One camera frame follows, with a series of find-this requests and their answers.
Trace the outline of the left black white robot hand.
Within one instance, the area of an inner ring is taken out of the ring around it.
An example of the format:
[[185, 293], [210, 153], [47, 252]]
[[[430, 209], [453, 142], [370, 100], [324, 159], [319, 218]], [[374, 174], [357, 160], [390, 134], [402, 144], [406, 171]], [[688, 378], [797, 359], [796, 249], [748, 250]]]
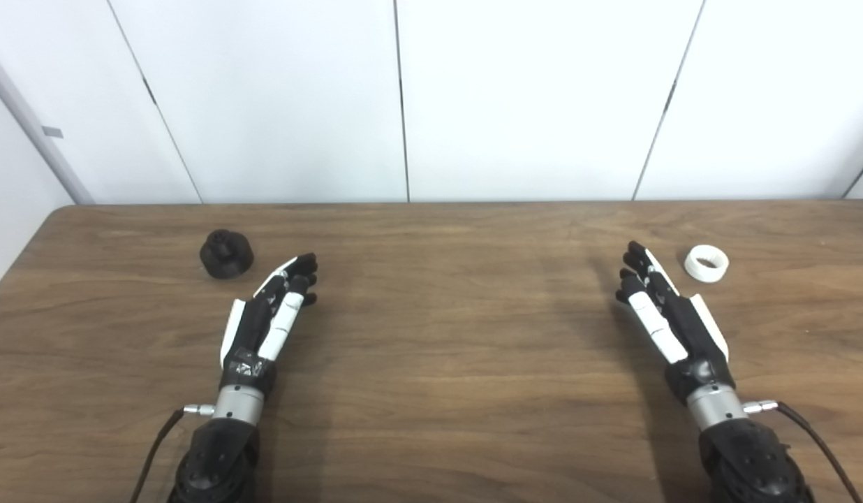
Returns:
[[315, 254], [302, 254], [273, 270], [248, 300], [236, 299], [220, 351], [219, 388], [252, 388], [267, 397], [277, 379], [276, 360], [302, 308], [317, 301]]

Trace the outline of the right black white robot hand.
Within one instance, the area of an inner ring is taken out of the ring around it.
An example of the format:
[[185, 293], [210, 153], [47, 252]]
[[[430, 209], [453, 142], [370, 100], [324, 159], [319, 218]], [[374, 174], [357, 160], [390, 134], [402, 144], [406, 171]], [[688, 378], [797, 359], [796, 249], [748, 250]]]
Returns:
[[701, 388], [735, 387], [728, 345], [700, 296], [680, 294], [657, 258], [630, 241], [616, 299], [627, 305], [665, 360], [665, 381], [682, 404]]

